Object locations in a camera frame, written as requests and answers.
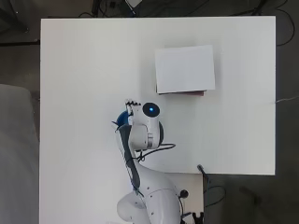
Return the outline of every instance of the blue object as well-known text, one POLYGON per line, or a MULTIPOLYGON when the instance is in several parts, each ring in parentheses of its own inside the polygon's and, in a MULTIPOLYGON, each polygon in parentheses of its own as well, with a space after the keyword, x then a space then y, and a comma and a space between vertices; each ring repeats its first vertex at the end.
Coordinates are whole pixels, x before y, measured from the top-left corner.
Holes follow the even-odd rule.
POLYGON ((123 124, 127 124, 127 123, 129 123, 128 118, 129 118, 128 111, 126 111, 126 110, 123 111, 123 112, 119 115, 118 119, 116 120, 116 122, 117 122, 117 124, 119 125, 119 127, 122 126, 123 124))

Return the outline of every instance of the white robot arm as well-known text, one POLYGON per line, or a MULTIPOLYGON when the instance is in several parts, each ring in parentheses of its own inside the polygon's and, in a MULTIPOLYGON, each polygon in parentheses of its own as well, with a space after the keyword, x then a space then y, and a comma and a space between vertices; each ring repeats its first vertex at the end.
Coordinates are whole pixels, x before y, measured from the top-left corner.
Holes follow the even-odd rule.
POLYGON ((156 104, 126 102, 127 121, 118 119, 117 142, 133 186, 133 192, 118 203, 118 214, 135 224, 179 224, 178 191, 161 172, 142 166, 136 151, 156 149, 163 142, 164 131, 156 104))

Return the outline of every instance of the black cable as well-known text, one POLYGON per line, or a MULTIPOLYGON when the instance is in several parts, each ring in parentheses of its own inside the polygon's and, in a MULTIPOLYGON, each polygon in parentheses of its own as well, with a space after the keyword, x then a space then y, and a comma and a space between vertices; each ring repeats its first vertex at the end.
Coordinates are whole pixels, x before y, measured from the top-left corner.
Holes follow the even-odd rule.
POLYGON ((16 13, 15 9, 13 8, 13 6, 12 6, 12 4, 11 4, 10 0, 7 0, 7 3, 8 3, 8 5, 9 5, 9 7, 10 7, 10 10, 11 10, 11 11, 12 11, 12 13, 13 13, 13 16, 14 16, 14 17, 15 17, 15 19, 18 21, 18 16, 17 16, 17 13, 16 13))
POLYGON ((162 148, 157 148, 157 149, 152 150, 151 152, 144 154, 143 156, 138 156, 137 157, 138 161, 144 160, 145 157, 147 157, 148 155, 150 155, 154 152, 171 149, 171 148, 175 147, 176 144, 160 144, 160 146, 162 146, 162 148))
POLYGON ((105 11, 104 11, 103 17, 104 17, 104 15, 107 15, 107 8, 108 8, 107 2, 108 2, 108 0, 105 1, 105 11))
POLYGON ((30 42, 11 42, 11 43, 0 43, 0 47, 18 47, 18 46, 32 46, 32 45, 40 45, 40 40, 30 42))
POLYGON ((281 47, 281 46, 284 46, 286 44, 289 44, 292 41, 293 37, 295 36, 296 28, 295 28, 295 23, 294 23, 294 21, 292 19, 292 16, 288 12, 286 12, 285 10, 280 9, 280 8, 277 8, 276 10, 280 11, 280 12, 283 12, 285 15, 287 15, 287 17, 289 18, 289 20, 290 20, 290 22, 292 24, 292 35, 291 35, 291 37, 286 42, 277 45, 277 47, 281 47))
POLYGON ((261 0, 259 5, 254 8, 251 16, 256 16, 256 15, 259 15, 264 7, 264 5, 267 3, 268 0, 261 0))
POLYGON ((180 219, 183 219, 184 216, 184 206, 183 203, 181 202, 181 199, 178 197, 179 203, 180 203, 180 209, 181 209, 181 215, 180 215, 180 219))
POLYGON ((83 15, 88 15, 90 17, 93 17, 93 14, 89 13, 89 12, 82 12, 81 14, 78 15, 78 17, 81 17, 83 15))
POLYGON ((287 2, 289 2, 289 0, 285 0, 283 3, 281 3, 279 6, 275 7, 275 9, 278 9, 279 7, 283 7, 284 5, 287 4, 287 2))
POLYGON ((226 197, 226 189, 225 189, 224 186, 220 186, 220 185, 218 185, 218 186, 212 186, 212 187, 208 188, 207 190, 209 190, 209 189, 215 189, 215 188, 221 188, 223 190, 223 196, 220 199, 218 199, 216 202, 210 203, 210 204, 206 205, 205 208, 208 208, 208 207, 210 207, 212 205, 220 203, 226 197))
POLYGON ((281 46, 285 46, 285 45, 289 44, 293 40, 293 37, 295 36, 295 33, 296 33, 295 22, 293 21, 292 16, 287 11, 280 9, 280 7, 283 7, 288 2, 289 2, 289 0, 285 0, 279 6, 275 7, 275 10, 280 11, 280 12, 284 13, 285 15, 287 15, 288 19, 290 20, 290 22, 292 24, 292 34, 291 34, 291 37, 286 42, 284 42, 282 44, 278 44, 277 47, 281 47, 281 46))
POLYGON ((206 0, 203 4, 199 5, 198 7, 196 7, 193 11, 188 12, 186 15, 184 15, 184 17, 189 16, 191 14, 193 14, 195 11, 197 11, 199 8, 203 7, 205 4, 207 4, 209 2, 209 0, 206 0))

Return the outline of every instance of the white box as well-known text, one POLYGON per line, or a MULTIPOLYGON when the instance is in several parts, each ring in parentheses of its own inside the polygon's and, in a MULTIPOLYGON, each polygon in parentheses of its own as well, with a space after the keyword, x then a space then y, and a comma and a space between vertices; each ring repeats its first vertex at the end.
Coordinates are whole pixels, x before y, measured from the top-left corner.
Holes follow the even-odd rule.
POLYGON ((155 60, 158 93, 215 90, 211 45, 157 49, 155 60))

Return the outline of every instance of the cable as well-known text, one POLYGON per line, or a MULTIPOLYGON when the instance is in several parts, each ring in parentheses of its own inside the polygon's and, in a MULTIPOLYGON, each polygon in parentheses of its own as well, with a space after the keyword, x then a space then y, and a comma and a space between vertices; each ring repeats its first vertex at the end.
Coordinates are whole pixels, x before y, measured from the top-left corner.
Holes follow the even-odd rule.
POLYGON ((217 203, 220 203, 220 202, 226 197, 226 189, 225 189, 224 186, 220 186, 220 185, 218 185, 218 186, 212 186, 212 187, 210 187, 209 189, 216 189, 216 188, 221 188, 221 189, 223 190, 223 196, 222 196, 220 199, 218 199, 216 202, 214 202, 214 203, 210 203, 210 204, 206 205, 205 208, 208 208, 208 207, 210 207, 210 206, 212 206, 212 205, 215 205, 215 204, 217 204, 217 203))
POLYGON ((277 104, 277 103, 280 103, 280 102, 283 102, 283 101, 291 101, 291 100, 294 100, 294 99, 297 99, 297 98, 299 98, 299 95, 296 95, 296 96, 291 97, 291 98, 283 98, 283 99, 275 101, 275 103, 277 104))
POLYGON ((191 14, 193 14, 195 11, 197 11, 199 8, 203 7, 205 4, 207 4, 209 2, 209 0, 206 0, 203 4, 199 5, 198 7, 196 7, 193 11, 188 12, 186 15, 184 15, 184 17, 189 16, 191 14))
POLYGON ((163 151, 163 150, 168 150, 168 149, 171 149, 171 148, 173 148, 173 147, 175 147, 176 146, 176 144, 160 144, 160 146, 163 146, 162 148, 157 148, 157 149, 154 149, 154 150, 152 150, 151 152, 148 152, 148 153, 146 153, 146 154, 144 154, 144 155, 139 155, 138 157, 137 157, 137 159, 138 159, 138 161, 143 161, 144 160, 144 158, 145 157, 147 157, 148 155, 150 155, 151 153, 154 153, 154 152, 157 152, 157 151, 163 151))
POLYGON ((89 12, 82 12, 81 14, 78 15, 78 17, 81 17, 83 15, 88 15, 90 17, 93 17, 93 15, 91 13, 89 13, 89 12))
POLYGON ((182 203, 182 201, 179 197, 178 197, 178 200, 179 200, 179 203, 180 203, 180 210, 181 210, 180 219, 182 220, 183 216, 184 216, 184 206, 183 206, 183 203, 182 203))
POLYGON ((9 5, 9 7, 10 7, 11 12, 13 13, 13 16, 14 16, 15 19, 18 21, 17 13, 16 13, 15 9, 13 8, 13 6, 12 6, 10 0, 7 0, 7 3, 8 3, 8 5, 9 5))
POLYGON ((287 2, 289 2, 289 0, 285 0, 283 3, 281 3, 280 5, 278 5, 277 7, 275 7, 275 9, 278 9, 279 7, 283 7, 284 5, 287 4, 287 2))
POLYGON ((290 20, 290 22, 292 24, 292 35, 291 35, 291 37, 286 42, 277 45, 277 47, 281 47, 281 46, 284 46, 286 44, 289 44, 292 41, 293 37, 295 36, 296 27, 295 27, 295 23, 294 23, 294 21, 292 19, 292 16, 288 12, 286 12, 285 10, 280 9, 280 8, 276 8, 276 10, 280 11, 280 12, 283 12, 285 15, 287 15, 287 17, 289 18, 289 20, 290 20))

